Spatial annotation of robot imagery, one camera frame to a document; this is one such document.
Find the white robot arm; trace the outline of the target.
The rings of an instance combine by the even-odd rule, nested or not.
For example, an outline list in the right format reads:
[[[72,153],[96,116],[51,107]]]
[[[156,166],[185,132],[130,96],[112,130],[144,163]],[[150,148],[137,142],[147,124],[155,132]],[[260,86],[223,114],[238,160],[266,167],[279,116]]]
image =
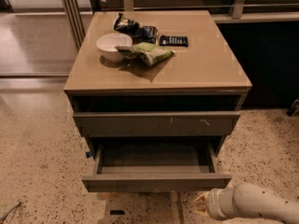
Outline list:
[[[286,200],[271,189],[251,183],[204,192],[194,200],[194,209],[220,221],[241,217],[299,224],[298,201]]]

